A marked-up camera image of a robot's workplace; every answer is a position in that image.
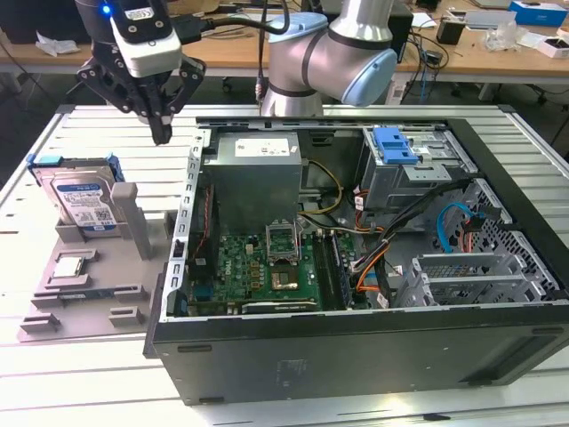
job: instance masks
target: cardboard box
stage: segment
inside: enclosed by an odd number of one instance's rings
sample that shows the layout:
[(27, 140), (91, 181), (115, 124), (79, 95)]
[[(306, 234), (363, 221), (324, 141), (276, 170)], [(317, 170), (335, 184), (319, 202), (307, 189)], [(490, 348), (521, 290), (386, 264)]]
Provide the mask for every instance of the cardboard box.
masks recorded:
[(537, 50), (550, 58), (569, 58), (569, 44), (563, 38), (546, 38), (538, 44)]
[(517, 12), (518, 25), (543, 25), (546, 27), (561, 27), (567, 10), (559, 4), (512, 2), (509, 11)]
[(171, 15), (186, 13), (214, 12), (220, 5), (220, 0), (168, 0), (168, 12)]

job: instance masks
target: yellow wire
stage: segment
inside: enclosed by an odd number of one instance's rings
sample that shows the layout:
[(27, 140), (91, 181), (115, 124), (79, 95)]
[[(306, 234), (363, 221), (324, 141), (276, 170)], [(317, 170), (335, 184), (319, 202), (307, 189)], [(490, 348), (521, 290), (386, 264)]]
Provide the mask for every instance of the yellow wire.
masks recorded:
[(336, 198), (336, 201), (334, 202), (334, 204), (332, 206), (325, 207), (324, 209), (318, 209), (317, 211), (300, 211), (299, 214), (301, 214), (301, 215), (326, 214), (327, 212), (333, 211), (341, 203), (341, 196), (342, 196), (343, 188), (341, 187), (341, 184), (338, 181), (338, 178), (336, 178), (334, 176), (334, 174), (332, 172), (330, 172), (324, 165), (317, 162), (316, 160), (309, 160), (309, 164), (310, 163), (322, 168), (322, 170), (324, 172), (326, 172), (326, 174), (334, 180), (334, 182), (336, 183), (336, 187), (338, 187), (338, 198)]

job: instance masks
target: aluminum extrusion table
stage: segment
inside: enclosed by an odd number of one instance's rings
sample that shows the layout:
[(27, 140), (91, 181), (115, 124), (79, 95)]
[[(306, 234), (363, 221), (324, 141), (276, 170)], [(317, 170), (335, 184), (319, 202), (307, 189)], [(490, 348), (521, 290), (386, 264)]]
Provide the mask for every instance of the aluminum extrusion table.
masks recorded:
[[(105, 106), (60, 109), (30, 152), (121, 158), (148, 218), (179, 205), (188, 135), (196, 116), (254, 116), (255, 107), (186, 107), (169, 145), (154, 147), (134, 114)], [(569, 246), (569, 168), (517, 114), (497, 107), (328, 108), (330, 116), (463, 117)], [(407, 425), (463, 427), (569, 424), (569, 349), (506, 387), (418, 391), (258, 404), (185, 407), (144, 334), (22, 345), (16, 333), (57, 234), (57, 213), (18, 167), (0, 193), (0, 425)], [(439, 414), (450, 421), (427, 421)]]

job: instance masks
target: open computer tower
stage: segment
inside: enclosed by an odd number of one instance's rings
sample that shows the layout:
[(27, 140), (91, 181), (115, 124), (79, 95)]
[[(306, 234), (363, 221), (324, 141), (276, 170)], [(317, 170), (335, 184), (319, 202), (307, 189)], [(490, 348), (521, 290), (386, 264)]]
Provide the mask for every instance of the open computer tower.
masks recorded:
[(465, 120), (202, 119), (153, 343), (187, 405), (515, 381), (569, 251)]

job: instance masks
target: desk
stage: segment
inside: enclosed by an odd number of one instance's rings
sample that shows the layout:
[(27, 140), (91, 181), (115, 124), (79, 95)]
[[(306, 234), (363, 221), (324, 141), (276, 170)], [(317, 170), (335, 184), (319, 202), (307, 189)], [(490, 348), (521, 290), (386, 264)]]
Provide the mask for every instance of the desk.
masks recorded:
[[(250, 106), (188, 106), (174, 118), (170, 145), (153, 147), (149, 129), (133, 113), (75, 107), (57, 114), (30, 152), (97, 157), (113, 150), (126, 180), (139, 186), (138, 205), (147, 217), (159, 217), (180, 203), (189, 150), (183, 135), (196, 125), (194, 117), (256, 114)], [(325, 115), (467, 119), (569, 245), (569, 168), (518, 115), (491, 106), (338, 106), (326, 108)], [(106, 138), (85, 139), (94, 133)], [(20, 319), (57, 239), (56, 217), (22, 162), (0, 193), (0, 425), (99, 427), (123, 424), (120, 419), (133, 426), (175, 420), (191, 427), (369, 427), (423, 423), (423, 415), (433, 413), (452, 420), (429, 427), (530, 427), (569, 420), (569, 349), (506, 387), (189, 408), (160, 360), (142, 357), (144, 334), (18, 344)]]
[[(476, 9), (467, 0), (443, 0), (434, 13), (435, 18), (449, 7), (462, 10)], [(555, 34), (555, 28), (528, 27), (533, 32)], [(422, 34), (435, 38), (437, 29), (423, 29)], [(245, 29), (247, 37), (232, 39), (205, 38), (199, 43), (184, 46), (183, 52), (204, 60), (208, 76), (256, 77), (258, 58), (258, 32)], [(569, 60), (553, 60), (533, 49), (521, 47), (520, 52), (488, 52), (480, 41), (482, 31), (464, 30), (457, 46), (446, 46), (450, 54), (448, 65), (441, 70), (437, 81), (470, 83), (510, 83), (536, 85), (569, 85)], [(81, 52), (53, 58), (32, 44), (14, 45), (12, 55), (30, 73), (75, 74), (90, 57), (88, 45)], [(265, 44), (264, 67), (268, 66), (268, 44)], [(398, 104), (407, 82), (418, 66), (418, 54), (408, 45), (403, 61), (398, 64), (388, 103)], [(9, 58), (0, 52), (0, 73), (17, 72)]]
[[(432, 14), (433, 18), (440, 18), (449, 7), (463, 11), (477, 9), (467, 0), (443, 0)], [(557, 31), (556, 28), (548, 27), (526, 28), (544, 36), (554, 36)], [(422, 29), (421, 34), (437, 40), (437, 30), (438, 23), (435, 28)], [(438, 82), (569, 85), (569, 60), (554, 60), (535, 49), (523, 46), (519, 46), (519, 52), (489, 52), (481, 40), (483, 35), (484, 31), (464, 29), (456, 46), (444, 45), (449, 53), (449, 61), (438, 74)], [(430, 42), (425, 42), (424, 47), (440, 51)], [(410, 44), (405, 49), (405, 60), (407, 65), (413, 65), (413, 72), (397, 73), (394, 76), (394, 85), (397, 86), (395, 93), (402, 93), (402, 88), (413, 78), (419, 65), (419, 54)], [(397, 103), (397, 100), (391, 100), (391, 103)]]

